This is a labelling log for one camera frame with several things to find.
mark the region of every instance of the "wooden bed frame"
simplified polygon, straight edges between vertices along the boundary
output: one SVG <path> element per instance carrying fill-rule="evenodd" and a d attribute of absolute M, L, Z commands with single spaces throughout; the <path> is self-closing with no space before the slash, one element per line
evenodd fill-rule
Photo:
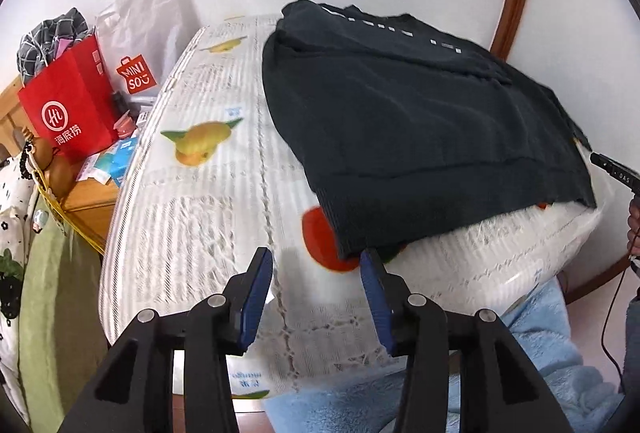
<path fill-rule="evenodd" d="M 14 131 L 23 127 L 29 128 L 34 134 L 33 124 L 20 105 L 18 90 L 22 88 L 20 77 L 16 77 L 6 89 L 0 91 L 0 144 L 11 155 L 20 153 L 20 145 L 14 137 Z"/>

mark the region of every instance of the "yellow string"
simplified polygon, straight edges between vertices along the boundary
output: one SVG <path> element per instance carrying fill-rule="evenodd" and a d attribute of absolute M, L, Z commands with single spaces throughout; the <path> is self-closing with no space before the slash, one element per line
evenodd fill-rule
<path fill-rule="evenodd" d="M 38 163 L 36 163 L 35 159 L 33 158 L 33 150 L 27 153 L 30 158 L 31 167 L 34 170 L 33 172 L 34 174 L 37 174 L 37 177 L 38 177 L 35 179 L 36 186 L 38 187 L 38 191 L 43 196 L 44 200 L 47 201 L 47 204 L 49 204 L 49 207 L 53 211 L 55 211 L 57 214 L 59 214 L 60 218 L 62 218 L 66 223 L 71 225 L 71 227 L 76 231 L 76 233 L 82 236 L 82 238 L 84 238 L 87 241 L 87 243 L 89 243 L 89 245 L 92 246 L 92 248 L 94 248 L 98 252 L 98 254 L 104 255 L 104 248 L 100 245 L 100 243 L 95 241 L 93 238 L 90 238 L 82 229 L 80 229 L 80 227 L 78 227 L 78 225 L 73 220 L 69 219 L 69 217 L 66 216 L 65 210 L 62 208 L 62 206 L 58 203 L 58 201 L 54 197 L 50 195 L 49 186 L 47 186 L 47 182 L 44 178 L 44 173 L 38 166 Z"/>

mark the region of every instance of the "hand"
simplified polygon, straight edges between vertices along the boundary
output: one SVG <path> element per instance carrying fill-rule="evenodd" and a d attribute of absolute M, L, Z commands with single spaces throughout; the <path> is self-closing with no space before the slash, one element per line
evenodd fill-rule
<path fill-rule="evenodd" d="M 636 196 L 631 200 L 629 204 L 629 218 L 627 220 L 629 224 L 629 232 L 626 233 L 626 238 L 628 239 L 628 243 L 626 245 L 627 250 L 631 247 L 631 241 L 633 241 L 634 236 L 636 236 L 636 232 L 638 231 L 638 227 L 640 227 L 640 197 Z M 640 256 L 640 235 L 636 238 L 636 243 L 634 244 L 634 250 L 631 251 L 632 255 Z"/>

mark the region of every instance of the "yellow pear print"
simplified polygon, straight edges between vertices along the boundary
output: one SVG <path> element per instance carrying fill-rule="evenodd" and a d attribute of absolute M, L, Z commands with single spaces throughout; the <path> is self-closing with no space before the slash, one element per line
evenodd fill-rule
<path fill-rule="evenodd" d="M 242 118 L 221 123 L 209 121 L 191 126 L 186 132 L 166 130 L 160 132 L 175 143 L 175 158 L 185 166 L 204 164 L 216 151 L 217 146 L 231 136 L 231 130 Z"/>
<path fill-rule="evenodd" d="M 218 43 L 213 47 L 208 47 L 207 50 L 212 54 L 215 54 L 217 52 L 229 52 L 230 50 L 235 49 L 238 45 L 240 45 L 244 38 L 246 38 L 246 36 L 230 39 L 229 41 Z"/>

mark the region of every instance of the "white bag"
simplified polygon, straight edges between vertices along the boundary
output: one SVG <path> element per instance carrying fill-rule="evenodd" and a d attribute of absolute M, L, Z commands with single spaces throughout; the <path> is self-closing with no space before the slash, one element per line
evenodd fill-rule
<path fill-rule="evenodd" d="M 111 86 L 137 105 L 152 104 L 188 37 L 177 0 L 116 0 L 95 33 Z"/>

